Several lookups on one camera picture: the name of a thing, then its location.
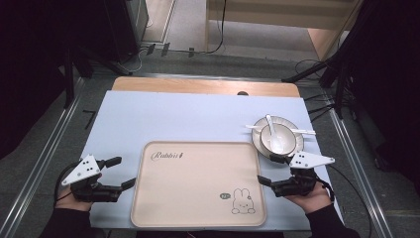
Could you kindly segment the white chopstick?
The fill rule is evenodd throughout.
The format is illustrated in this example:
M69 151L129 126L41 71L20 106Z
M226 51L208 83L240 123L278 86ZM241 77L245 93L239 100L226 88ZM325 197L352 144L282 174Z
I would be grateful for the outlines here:
M262 125L262 126L246 125L246 128L255 129L258 132L260 132L265 126L266 125ZM289 130L293 133L298 133L298 134L316 135L316 132L313 130L291 129L291 128L289 128Z
M261 132L263 130L263 128L265 128L265 127L267 127L268 130L269 130L269 126L268 125L266 125L266 126L246 125L245 127L248 128L248 129L256 130L258 132ZM290 128L287 128L287 127L285 127L284 130L290 131L291 133L295 133L295 134L316 135L316 132L313 131L313 130L290 129Z

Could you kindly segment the person's right hand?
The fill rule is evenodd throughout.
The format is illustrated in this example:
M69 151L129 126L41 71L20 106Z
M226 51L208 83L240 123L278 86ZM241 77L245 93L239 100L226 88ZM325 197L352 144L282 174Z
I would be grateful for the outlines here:
M306 214L315 212L332 203L327 189L320 182L316 182L313 190L307 195L289 195L286 199L301 207Z

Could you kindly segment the black stand legs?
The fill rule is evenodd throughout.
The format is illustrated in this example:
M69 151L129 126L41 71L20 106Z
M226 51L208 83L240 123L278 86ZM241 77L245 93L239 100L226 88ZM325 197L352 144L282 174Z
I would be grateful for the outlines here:
M81 46L66 46L64 48L63 53L65 79L65 109L67 109L70 106L70 104L75 98L73 68L76 67L76 69L82 77L90 78L93 74L93 68L90 64L92 60L110 69L117 75L131 75L131 73L127 70L124 70L121 67L112 64L110 61L100 57L99 55L97 55L89 49L86 49Z
M334 81L337 82L335 90L334 111L342 119L342 108L344 106L345 84L350 78L349 64L343 60L340 53L335 53L331 57L317 61L311 67L298 72L296 75L285 78L282 82L295 83L311 74L316 74L321 69L324 70L320 76L319 84L322 88L330 87Z

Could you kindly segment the white ceramic spoon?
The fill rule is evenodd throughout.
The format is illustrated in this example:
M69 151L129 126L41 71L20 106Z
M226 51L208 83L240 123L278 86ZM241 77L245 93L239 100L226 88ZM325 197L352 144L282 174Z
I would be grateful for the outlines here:
M267 121L267 125L269 127L270 132L270 147L274 153L281 154L283 152L283 146L277 137L275 128L271 120L271 116L269 114L266 114L265 119Z

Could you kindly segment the light blue table mat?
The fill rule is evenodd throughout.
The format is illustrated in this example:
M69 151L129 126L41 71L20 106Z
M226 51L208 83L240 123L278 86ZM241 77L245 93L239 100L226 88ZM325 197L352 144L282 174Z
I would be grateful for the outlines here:
M162 92L109 91L99 109L83 152L97 159L122 158L120 165L104 171L102 182L117 184L137 180L143 151L150 142L244 142L253 146L255 124L265 115L291 121L297 128L312 125L300 97L211 95ZM260 174L272 180L288 179L287 165L271 162L258 153ZM136 187L115 203L96 203L91 210L93 226L141 230L306 230L304 212L262 186L266 220L257 227L139 228L131 220Z

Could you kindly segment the person's left hand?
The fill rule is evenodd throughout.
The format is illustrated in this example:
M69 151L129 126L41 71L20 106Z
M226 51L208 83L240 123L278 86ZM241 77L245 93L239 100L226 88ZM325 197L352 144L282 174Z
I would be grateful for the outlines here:
M58 194L54 207L78 211L90 211L93 203L77 200L71 192L70 186L65 186Z

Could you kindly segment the beige tray with rabbit print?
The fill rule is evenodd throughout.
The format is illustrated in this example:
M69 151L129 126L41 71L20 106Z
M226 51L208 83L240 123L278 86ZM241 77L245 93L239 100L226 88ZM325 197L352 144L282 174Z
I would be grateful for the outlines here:
M257 227L266 220L258 152L244 142L150 142L131 220L139 228Z

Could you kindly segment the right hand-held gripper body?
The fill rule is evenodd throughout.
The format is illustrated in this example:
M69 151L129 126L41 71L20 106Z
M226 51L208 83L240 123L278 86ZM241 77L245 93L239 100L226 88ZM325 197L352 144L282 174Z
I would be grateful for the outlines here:
M311 192L316 182L327 188L331 197L335 193L331 186L320 179L315 172L317 167L331 165L335 159L307 152L296 152L289 164L291 177L286 180L273 181L271 189L277 197L289 195L307 195Z

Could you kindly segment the metal floor rail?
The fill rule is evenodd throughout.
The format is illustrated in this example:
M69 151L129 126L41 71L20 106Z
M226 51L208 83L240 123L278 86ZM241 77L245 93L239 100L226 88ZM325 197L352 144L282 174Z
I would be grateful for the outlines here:
M346 154L347 161L358 185L359 195L361 196L362 202L367 209L370 225L374 228L377 238L394 238L387 223L385 214L381 208L380 202L373 191L363 164L350 138L344 120L339 118L334 109L329 111L329 115L332 119L333 125Z
M75 83L74 99L66 109L60 113L58 121L37 158L34 167L26 179L23 188L16 196L8 215L0 227L0 238L12 238L16 233L22 218L24 217L41 180L53 158L55 150L79 104L81 92L85 86L86 79L80 77Z

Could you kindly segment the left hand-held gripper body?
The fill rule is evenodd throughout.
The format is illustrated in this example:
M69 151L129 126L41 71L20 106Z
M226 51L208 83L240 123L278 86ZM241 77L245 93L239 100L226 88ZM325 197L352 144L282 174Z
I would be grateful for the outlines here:
M98 168L98 160L93 155L87 155L75 164L75 168L61 181L69 185L77 200L85 202L117 202L122 193L120 186L103 185L102 169Z

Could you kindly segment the black curtain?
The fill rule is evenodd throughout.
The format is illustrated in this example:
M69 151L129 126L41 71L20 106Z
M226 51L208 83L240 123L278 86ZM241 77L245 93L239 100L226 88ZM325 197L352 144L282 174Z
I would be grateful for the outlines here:
M378 165L420 195L420 0L364 0L348 40L351 92Z
M138 52L143 0L0 0L0 160L65 95L64 48L117 65Z

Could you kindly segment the light wooden furniture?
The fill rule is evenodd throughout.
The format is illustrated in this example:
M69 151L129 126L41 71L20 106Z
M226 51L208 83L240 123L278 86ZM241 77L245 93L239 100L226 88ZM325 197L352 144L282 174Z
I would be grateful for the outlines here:
M350 30L364 0L206 0L206 23L229 22L306 28L319 60Z

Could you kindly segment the white bowl with gold rim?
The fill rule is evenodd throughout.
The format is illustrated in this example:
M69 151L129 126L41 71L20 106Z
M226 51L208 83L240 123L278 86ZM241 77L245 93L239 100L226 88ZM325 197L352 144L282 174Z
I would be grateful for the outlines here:
M262 142L262 147L267 149L270 153L277 153L278 155L282 156L291 154L297 145L295 135L288 127L281 124L273 123L273 128L277 137L277 141L280 143L280 151L276 152L271 147L271 134L268 125L264 126L261 130L260 140Z

